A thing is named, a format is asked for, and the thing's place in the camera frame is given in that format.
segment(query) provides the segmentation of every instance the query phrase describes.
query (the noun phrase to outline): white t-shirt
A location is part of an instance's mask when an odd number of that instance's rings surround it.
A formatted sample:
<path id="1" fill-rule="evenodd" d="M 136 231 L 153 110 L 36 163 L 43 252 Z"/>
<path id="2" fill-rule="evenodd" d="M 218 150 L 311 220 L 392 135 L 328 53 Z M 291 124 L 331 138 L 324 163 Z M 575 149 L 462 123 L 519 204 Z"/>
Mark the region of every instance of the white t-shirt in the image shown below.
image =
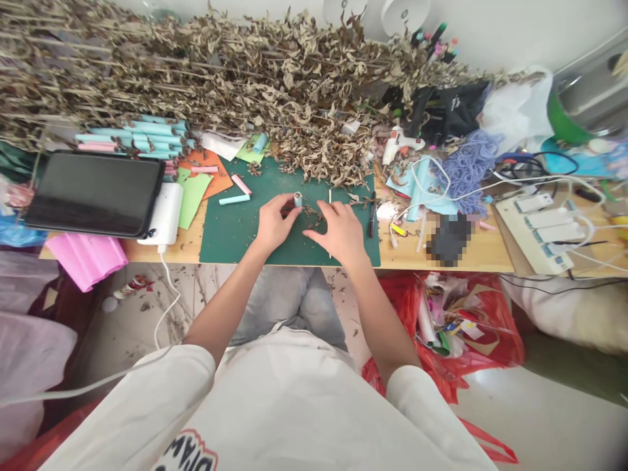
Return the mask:
<path id="1" fill-rule="evenodd" d="M 140 360 L 161 355 L 153 352 Z M 387 399 L 351 357 L 282 329 L 215 362 L 180 345 L 128 374 L 41 470 L 496 469 L 420 368 Z"/>

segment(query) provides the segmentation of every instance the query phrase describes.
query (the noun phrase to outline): left hand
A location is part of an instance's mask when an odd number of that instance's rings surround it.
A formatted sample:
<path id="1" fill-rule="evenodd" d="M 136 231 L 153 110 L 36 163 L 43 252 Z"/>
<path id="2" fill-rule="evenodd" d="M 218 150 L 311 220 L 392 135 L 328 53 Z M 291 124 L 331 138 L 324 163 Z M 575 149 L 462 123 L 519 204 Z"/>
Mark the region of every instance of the left hand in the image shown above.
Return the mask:
<path id="1" fill-rule="evenodd" d="M 281 208 L 293 201 L 294 193 L 284 193 L 277 195 L 260 208 L 260 225 L 254 244 L 266 251 L 268 255 L 286 240 L 296 217 L 303 210 L 302 207 L 293 207 L 284 219 L 281 216 Z"/>

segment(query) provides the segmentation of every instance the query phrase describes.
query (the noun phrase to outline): light green paper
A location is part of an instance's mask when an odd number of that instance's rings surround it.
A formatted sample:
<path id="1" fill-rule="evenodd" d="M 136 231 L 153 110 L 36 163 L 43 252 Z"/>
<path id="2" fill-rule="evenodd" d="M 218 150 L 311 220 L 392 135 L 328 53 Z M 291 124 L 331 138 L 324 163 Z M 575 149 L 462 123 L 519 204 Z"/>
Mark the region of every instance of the light green paper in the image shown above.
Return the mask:
<path id="1" fill-rule="evenodd" d="M 192 172 L 185 168 L 179 168 L 179 178 L 177 183 L 183 187 L 183 202 L 181 203 L 181 214 L 179 215 L 179 227 L 189 229 L 192 219 L 196 216 L 198 206 L 201 204 L 205 190 L 213 177 L 206 173 L 198 173 L 194 178 L 190 178 Z"/>
<path id="2" fill-rule="evenodd" d="M 258 154 L 257 152 L 253 150 L 253 146 L 255 145 L 257 140 L 260 138 L 260 136 L 261 134 L 253 134 L 251 138 L 247 141 L 247 143 L 242 146 L 242 148 L 237 152 L 235 156 L 248 163 L 261 162 L 262 159 L 264 158 L 264 152 L 267 151 L 268 148 L 270 147 L 270 138 L 268 138 L 268 142 L 262 149 L 262 152 Z"/>

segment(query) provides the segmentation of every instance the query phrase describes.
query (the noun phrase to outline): red plastic bag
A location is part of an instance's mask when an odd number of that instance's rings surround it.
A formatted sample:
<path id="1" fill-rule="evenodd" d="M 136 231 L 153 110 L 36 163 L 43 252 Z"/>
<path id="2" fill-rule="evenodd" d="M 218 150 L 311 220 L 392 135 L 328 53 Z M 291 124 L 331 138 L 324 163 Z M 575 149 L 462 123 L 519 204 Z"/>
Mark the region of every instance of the red plastic bag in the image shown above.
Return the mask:
<path id="1" fill-rule="evenodd" d="M 2 471 L 37 471 L 61 444 L 72 435 L 83 420 L 92 413 L 101 400 L 96 400 L 80 409 L 75 410 L 42 436 L 26 445 L 5 461 L 0 468 Z"/>
<path id="2" fill-rule="evenodd" d="M 415 333 L 417 330 L 419 303 L 422 296 L 421 290 L 423 281 L 428 274 L 429 272 L 406 271 L 380 278 L 379 282 L 397 312 L 399 319 L 402 321 L 406 332 L 413 340 L 421 359 L 422 368 L 434 380 L 445 401 L 448 404 L 458 404 L 457 390 L 469 388 L 469 384 L 462 378 L 463 375 L 488 368 L 507 368 L 521 365 L 524 354 L 523 342 L 508 309 L 508 303 L 501 291 L 499 277 L 490 273 L 461 272 L 452 273 L 451 275 L 456 278 L 468 279 L 469 291 L 472 291 L 476 285 L 483 285 L 496 290 L 481 292 L 476 296 L 487 314 L 486 318 L 478 320 L 478 322 L 484 324 L 482 330 L 485 332 L 485 335 L 481 338 L 482 343 L 495 344 L 497 342 L 497 345 L 489 356 L 485 356 L 470 347 L 461 357 L 445 358 L 423 345 L 420 341 L 417 341 Z M 374 358 L 371 358 L 362 368 L 362 377 L 382 396 L 386 396 L 386 388 L 379 376 Z M 504 451 L 502 453 L 492 447 L 480 444 L 484 452 L 493 461 L 514 464 L 519 462 L 514 451 L 505 444 L 475 425 L 463 419 L 460 420 L 471 435 L 488 444 L 500 447 Z"/>

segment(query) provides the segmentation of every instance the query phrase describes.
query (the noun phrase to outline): tiled floor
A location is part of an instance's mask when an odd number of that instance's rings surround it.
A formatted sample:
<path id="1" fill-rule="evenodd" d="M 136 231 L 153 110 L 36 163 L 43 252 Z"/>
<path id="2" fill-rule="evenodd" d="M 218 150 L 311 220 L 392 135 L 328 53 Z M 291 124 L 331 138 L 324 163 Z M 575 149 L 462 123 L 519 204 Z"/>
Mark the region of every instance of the tiled floor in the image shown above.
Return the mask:
<path id="1" fill-rule="evenodd" d="M 160 345 L 183 336 L 194 315 L 233 271 L 226 265 L 172 265 L 172 278 L 182 292 L 170 320 L 158 331 Z M 353 290 L 342 271 L 324 269 L 347 346 L 358 367 L 370 358 L 362 335 Z M 120 287 L 136 274 L 155 281 L 153 291 L 141 291 L 121 301 L 112 313 L 98 312 L 88 333 L 77 374 L 77 386 L 129 368 L 155 350 L 154 327 L 175 294 L 167 286 L 160 264 L 130 264 L 116 274 Z M 628 410 L 553 383 L 523 368 L 487 370 L 466 377 L 455 412 L 483 428 L 519 457 L 520 470 L 620 469 L 628 459 Z M 114 383 L 85 394 L 87 403 L 102 397 Z M 515 469 L 500 464 L 500 469 Z"/>

